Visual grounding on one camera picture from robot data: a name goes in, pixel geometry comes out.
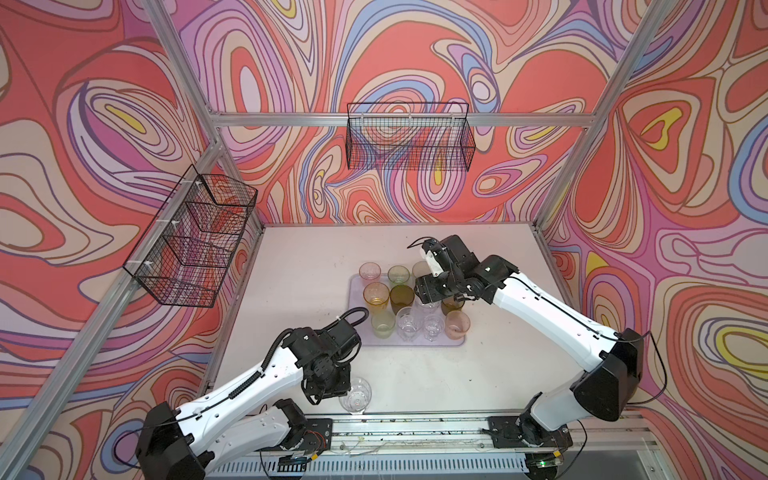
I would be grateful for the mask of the olive dark glass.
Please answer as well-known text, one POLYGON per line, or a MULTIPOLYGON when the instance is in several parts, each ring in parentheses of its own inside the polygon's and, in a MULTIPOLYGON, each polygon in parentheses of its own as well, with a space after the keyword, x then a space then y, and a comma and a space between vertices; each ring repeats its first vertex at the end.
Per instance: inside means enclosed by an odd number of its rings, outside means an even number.
POLYGON ((401 309, 410 307, 415 300, 413 289, 405 284, 395 285, 389 293, 389 302, 394 314, 401 309))

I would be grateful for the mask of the amber brown glass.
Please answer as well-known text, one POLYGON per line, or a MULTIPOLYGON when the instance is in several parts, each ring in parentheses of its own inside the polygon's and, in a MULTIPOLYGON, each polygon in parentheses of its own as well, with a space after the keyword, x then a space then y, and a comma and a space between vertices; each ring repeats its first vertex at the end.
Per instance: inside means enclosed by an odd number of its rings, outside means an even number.
POLYGON ((464 307, 464 300, 456 300, 454 298, 446 298, 441 301, 441 311, 444 315, 448 315, 453 311, 461 311, 464 307))

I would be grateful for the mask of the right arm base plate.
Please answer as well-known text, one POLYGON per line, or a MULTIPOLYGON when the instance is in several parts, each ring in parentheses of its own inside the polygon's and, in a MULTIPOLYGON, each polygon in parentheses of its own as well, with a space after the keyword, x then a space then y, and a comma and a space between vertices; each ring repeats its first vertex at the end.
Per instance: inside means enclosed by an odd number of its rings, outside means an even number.
POLYGON ((573 446, 570 430, 561 426, 548 431, 536 423, 530 416, 490 416, 486 434, 491 437, 493 446, 498 449, 544 448, 567 450, 573 446))

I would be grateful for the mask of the pink glass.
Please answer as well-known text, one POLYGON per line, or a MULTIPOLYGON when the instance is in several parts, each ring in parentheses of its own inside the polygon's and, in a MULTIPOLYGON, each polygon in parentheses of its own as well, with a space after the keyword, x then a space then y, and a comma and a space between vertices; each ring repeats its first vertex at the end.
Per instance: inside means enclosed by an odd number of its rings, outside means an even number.
POLYGON ((379 282, 381 267, 376 262, 365 262, 359 267, 358 275, 364 285, 379 282))
POLYGON ((461 310, 450 311, 445 318, 444 332, 451 340, 462 340, 471 328, 471 320, 461 310))

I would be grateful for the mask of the pale green small glass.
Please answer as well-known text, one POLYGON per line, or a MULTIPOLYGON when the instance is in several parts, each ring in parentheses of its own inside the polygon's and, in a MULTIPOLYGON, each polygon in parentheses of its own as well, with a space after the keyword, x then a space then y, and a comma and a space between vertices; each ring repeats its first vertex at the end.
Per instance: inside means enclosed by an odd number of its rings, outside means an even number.
POLYGON ((377 311, 371 317, 371 328, 375 337, 388 339, 396 329, 396 316, 388 310, 377 311))

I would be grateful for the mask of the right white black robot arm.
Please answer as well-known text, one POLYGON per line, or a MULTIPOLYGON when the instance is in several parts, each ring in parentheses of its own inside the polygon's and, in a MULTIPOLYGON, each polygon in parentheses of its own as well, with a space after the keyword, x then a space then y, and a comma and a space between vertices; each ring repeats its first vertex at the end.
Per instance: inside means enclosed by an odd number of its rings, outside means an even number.
POLYGON ((416 281, 422 302, 483 300, 527 322, 582 368, 572 380, 528 403, 519 423, 531 442, 589 416, 619 419, 642 377, 642 335, 631 329, 618 332, 578 313, 498 255, 482 262, 474 255, 462 261, 447 253, 421 256, 430 269, 416 281))

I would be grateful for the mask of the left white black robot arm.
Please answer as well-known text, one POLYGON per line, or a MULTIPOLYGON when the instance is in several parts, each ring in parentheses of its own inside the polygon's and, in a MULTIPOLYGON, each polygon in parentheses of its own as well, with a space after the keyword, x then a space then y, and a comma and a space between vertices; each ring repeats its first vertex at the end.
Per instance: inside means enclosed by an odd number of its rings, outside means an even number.
POLYGON ((298 387, 318 405, 351 389, 361 338, 338 319, 323 329, 288 328, 264 360, 222 387, 146 415, 135 449, 147 479, 203 479, 221 464, 268 447, 290 449, 307 431, 301 409, 282 393, 298 387))

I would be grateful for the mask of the bright green glass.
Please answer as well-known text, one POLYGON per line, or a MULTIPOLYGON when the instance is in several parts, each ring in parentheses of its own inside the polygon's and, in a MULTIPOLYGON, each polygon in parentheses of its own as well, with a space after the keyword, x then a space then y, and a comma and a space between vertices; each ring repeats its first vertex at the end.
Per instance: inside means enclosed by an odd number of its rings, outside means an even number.
POLYGON ((393 285, 406 285, 410 277, 411 272, 404 265, 394 265, 387 272, 388 281, 393 285))

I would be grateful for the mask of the yellow glass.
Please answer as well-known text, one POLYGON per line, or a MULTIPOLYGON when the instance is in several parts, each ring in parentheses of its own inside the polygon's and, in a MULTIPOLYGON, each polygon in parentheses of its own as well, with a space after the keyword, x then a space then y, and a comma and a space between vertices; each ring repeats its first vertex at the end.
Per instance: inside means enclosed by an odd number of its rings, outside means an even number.
POLYGON ((363 300, 371 313, 387 309, 390 298, 390 289, 381 282, 372 282, 363 289, 363 300))

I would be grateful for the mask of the large pale green glass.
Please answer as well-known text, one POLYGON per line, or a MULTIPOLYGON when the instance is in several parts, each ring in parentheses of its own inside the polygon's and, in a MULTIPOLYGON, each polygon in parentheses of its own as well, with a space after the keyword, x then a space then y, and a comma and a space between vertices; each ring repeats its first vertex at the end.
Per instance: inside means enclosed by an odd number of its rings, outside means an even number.
POLYGON ((420 277, 429 275, 431 273, 430 267, 427 264, 426 261, 418 261, 416 262, 412 269, 411 269, 412 275, 415 279, 418 279, 420 277))

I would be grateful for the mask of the small clear glass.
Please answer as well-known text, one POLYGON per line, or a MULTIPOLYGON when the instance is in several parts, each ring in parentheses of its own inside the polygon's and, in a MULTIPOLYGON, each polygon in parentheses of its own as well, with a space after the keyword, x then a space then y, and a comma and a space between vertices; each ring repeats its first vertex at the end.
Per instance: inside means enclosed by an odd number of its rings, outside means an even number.
POLYGON ((445 320, 441 315, 430 314, 423 320, 423 335, 429 342, 435 342, 443 333, 445 320))

